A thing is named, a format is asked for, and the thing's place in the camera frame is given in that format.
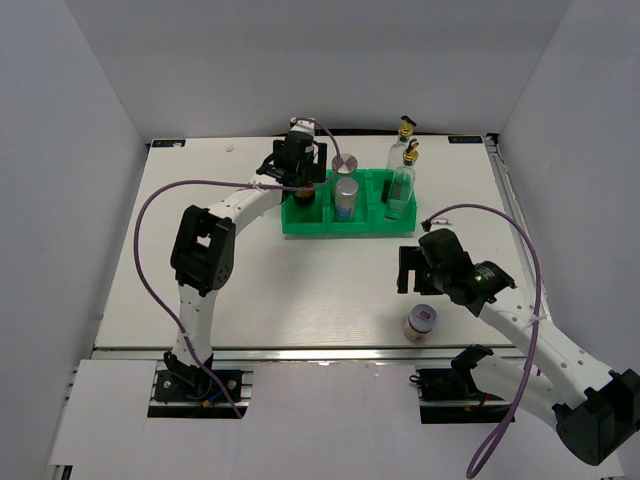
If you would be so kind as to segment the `silver-lid white powder jar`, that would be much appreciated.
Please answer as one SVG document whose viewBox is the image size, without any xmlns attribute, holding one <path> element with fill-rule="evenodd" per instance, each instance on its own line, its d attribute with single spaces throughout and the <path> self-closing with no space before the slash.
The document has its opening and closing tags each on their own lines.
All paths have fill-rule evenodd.
<svg viewBox="0 0 640 480">
<path fill-rule="evenodd" d="M 351 154 L 341 153 L 333 157 L 331 161 L 331 169 L 336 180 L 349 178 L 357 171 L 358 160 Z"/>
</svg>

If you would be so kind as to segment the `red-lid dark sauce jar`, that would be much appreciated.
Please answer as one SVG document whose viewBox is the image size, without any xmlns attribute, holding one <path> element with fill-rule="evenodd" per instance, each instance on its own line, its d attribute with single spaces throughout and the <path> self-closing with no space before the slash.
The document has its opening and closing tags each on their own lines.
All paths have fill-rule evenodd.
<svg viewBox="0 0 640 480">
<path fill-rule="evenodd" d="M 294 199 L 294 203 L 298 206 L 307 207 L 312 205 L 316 199 L 314 185 L 309 183 L 301 186 L 292 192 L 292 197 Z"/>
</svg>

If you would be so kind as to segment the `clear glass cruet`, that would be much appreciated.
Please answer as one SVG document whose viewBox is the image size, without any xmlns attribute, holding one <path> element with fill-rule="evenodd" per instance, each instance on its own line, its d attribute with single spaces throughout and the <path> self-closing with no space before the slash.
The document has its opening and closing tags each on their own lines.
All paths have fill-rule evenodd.
<svg viewBox="0 0 640 480">
<path fill-rule="evenodd" d="M 389 184 L 385 217 L 389 220 L 401 220 L 405 217 L 409 201 L 413 194 L 415 181 L 414 165 L 419 157 L 419 142 L 409 141 L 402 151 L 401 160 L 394 169 Z"/>
</svg>

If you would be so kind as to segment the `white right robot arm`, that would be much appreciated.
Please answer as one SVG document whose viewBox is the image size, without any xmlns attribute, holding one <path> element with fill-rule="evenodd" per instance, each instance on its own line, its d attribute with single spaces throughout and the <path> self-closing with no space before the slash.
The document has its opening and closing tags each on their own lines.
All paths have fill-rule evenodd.
<svg viewBox="0 0 640 480">
<path fill-rule="evenodd" d="M 614 371 L 537 316 L 514 279 L 491 261 L 475 263 L 449 229 L 399 249 L 397 290 L 446 295 L 533 356 L 539 377 L 518 394 L 521 372 L 491 349 L 467 347 L 451 362 L 453 390 L 472 399 L 480 392 L 520 406 L 559 436 L 579 460 L 597 466 L 639 430 L 639 376 Z"/>
</svg>

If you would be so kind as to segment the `glass cruet with dark spice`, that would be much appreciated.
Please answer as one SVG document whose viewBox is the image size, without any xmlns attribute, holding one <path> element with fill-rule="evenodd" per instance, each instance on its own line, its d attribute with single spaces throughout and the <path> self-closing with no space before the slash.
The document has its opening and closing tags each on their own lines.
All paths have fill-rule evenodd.
<svg viewBox="0 0 640 480">
<path fill-rule="evenodd" d="M 408 115 L 401 116 L 401 125 L 397 130 L 397 138 L 395 143 L 390 147 L 387 158 L 383 189 L 381 193 L 381 201 L 383 203 L 387 203 L 394 171 L 402 164 L 403 152 L 409 145 L 409 141 L 413 136 L 416 126 L 417 123 Z"/>
</svg>

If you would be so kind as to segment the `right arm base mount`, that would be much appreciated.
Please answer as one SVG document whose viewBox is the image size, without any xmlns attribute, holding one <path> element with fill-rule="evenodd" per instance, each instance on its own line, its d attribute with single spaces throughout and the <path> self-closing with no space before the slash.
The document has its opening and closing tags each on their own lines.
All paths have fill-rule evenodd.
<svg viewBox="0 0 640 480">
<path fill-rule="evenodd" d="M 422 368 L 409 377 L 419 395 L 423 425 L 498 424 L 510 404 L 481 391 L 471 377 L 480 360 L 496 359 L 493 351 L 473 344 L 451 360 L 445 368 Z"/>
</svg>

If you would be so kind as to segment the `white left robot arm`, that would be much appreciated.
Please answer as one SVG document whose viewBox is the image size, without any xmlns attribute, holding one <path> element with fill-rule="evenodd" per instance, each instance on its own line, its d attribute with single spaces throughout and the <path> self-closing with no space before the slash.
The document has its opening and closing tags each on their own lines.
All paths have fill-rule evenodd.
<svg viewBox="0 0 640 480">
<path fill-rule="evenodd" d="M 325 180 L 327 145 L 315 141 L 315 127 L 297 121 L 258 167 L 253 186 L 241 188 L 207 208 L 188 207 L 170 258 L 179 287 L 179 337 L 164 354 L 168 371 L 188 398 L 209 395 L 214 380 L 211 328 L 219 291 L 230 279 L 238 234 L 267 211 Z"/>
</svg>

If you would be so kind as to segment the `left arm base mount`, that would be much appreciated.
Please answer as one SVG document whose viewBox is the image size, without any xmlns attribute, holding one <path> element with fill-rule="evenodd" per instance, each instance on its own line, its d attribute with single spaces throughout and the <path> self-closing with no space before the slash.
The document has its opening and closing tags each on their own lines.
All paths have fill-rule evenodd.
<svg viewBox="0 0 640 480">
<path fill-rule="evenodd" d="M 204 375 L 198 387 L 189 385 L 166 367 L 158 367 L 147 409 L 156 419 L 239 420 L 247 411 L 252 395 L 253 372 L 240 369 L 215 370 L 240 415 L 237 415 L 220 386 Z"/>
</svg>

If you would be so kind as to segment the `blue-label white shaker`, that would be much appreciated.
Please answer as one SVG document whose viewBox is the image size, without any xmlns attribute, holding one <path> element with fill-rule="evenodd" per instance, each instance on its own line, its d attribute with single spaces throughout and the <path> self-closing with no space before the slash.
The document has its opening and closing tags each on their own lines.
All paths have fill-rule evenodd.
<svg viewBox="0 0 640 480">
<path fill-rule="evenodd" d="M 354 217 L 359 193 L 358 182 L 351 177 L 341 178 L 334 189 L 334 215 L 348 221 Z"/>
</svg>

